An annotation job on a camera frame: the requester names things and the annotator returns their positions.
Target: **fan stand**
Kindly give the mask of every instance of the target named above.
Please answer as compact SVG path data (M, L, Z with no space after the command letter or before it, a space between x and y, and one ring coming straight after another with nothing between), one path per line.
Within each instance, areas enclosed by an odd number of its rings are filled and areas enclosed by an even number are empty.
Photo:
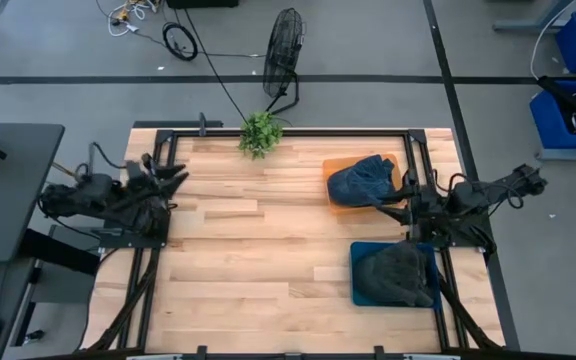
M286 105L280 109L272 111L271 114L273 114L273 115L277 115L284 110L288 110L291 107L297 105L297 103L299 102L299 76L294 71L290 72L290 76L292 77L293 80L295 80L295 100L292 103L290 103L290 104L288 104L288 105ZM275 99L266 108L266 112L270 112L270 109L272 109L272 107L275 106L275 103L277 103L277 100L279 100L281 97L286 96L286 95L288 95L288 94L284 91L284 92L280 93L279 95L275 96Z

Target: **potted plant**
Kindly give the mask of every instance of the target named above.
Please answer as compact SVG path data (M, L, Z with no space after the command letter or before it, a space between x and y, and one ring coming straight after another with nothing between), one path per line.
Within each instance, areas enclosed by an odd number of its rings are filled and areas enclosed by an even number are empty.
M244 154L251 153L252 159L265 158L266 154L279 144L283 133L274 116L269 112L253 113L241 126L243 131L239 150Z

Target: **gray floor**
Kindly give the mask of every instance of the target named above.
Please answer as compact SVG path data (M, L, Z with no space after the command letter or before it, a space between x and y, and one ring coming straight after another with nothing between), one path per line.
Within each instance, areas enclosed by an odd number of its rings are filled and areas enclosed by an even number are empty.
M106 11L119 0L100 0ZM534 16L546 0L435 0L455 76L529 76L535 35L495 33L494 19ZM192 10L213 52L263 53L276 13L294 6L308 23L298 64L301 74L440 75L424 7L417 0L242 0L235 9ZM170 11L166 16L171 19ZM162 14L139 23L159 38ZM224 75L261 74L259 59L216 58ZM538 73L561 75L552 36L538 52ZM94 0L10 0L0 18L0 76L210 75L205 59L174 59L134 36L112 38ZM268 98L260 84L229 84L244 113ZM534 162L540 142L528 104L530 85L458 85L457 94L482 179ZM306 83L300 104L283 116L295 126L452 127L443 85ZM57 160L74 167L90 141L120 159L137 120L210 119L238 126L218 84L0 85L0 121L61 123L66 134ZM550 185L524 209L502 206L492 220L513 320L526 351L576 354L576 163L543 164ZM64 181L56 172L51 181ZM91 223L84 218L70 224ZM50 222L33 217L46 231ZM9 358L71 351L84 326L80 305L44 306L31 330L50 338Z

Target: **electric fan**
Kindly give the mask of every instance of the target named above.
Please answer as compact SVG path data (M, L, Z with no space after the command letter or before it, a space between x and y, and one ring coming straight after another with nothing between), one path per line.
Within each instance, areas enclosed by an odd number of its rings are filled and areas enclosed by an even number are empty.
M278 114L299 102L299 78L295 73L295 67L302 43L301 15L293 8L282 10L275 20L268 42L268 51L266 51L264 91L274 98L266 112L270 112L277 100L287 95L286 89L292 80L295 81L295 100L289 105L272 111L272 114Z

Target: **wooden table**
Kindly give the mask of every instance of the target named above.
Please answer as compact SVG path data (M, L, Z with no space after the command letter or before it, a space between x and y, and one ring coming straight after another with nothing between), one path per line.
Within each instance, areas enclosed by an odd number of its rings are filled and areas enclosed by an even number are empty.
M156 130L133 129L126 159L152 152ZM461 171L451 130L426 135L445 187ZM176 161L191 175L173 199L179 207L160 258L147 351L194 353L198 345L211 353L370 353L375 345L386 352L439 351L432 310L352 304L350 244L400 240L406 228L376 211L333 215L322 181L322 161L330 158L392 153L405 171L403 141L285 137L256 161L237 144L213 137L177 145ZM482 255L473 248L450 251L462 302L503 343ZM132 250L121 250L99 271L84 346L123 305L131 261ZM456 346L445 301L444 311Z

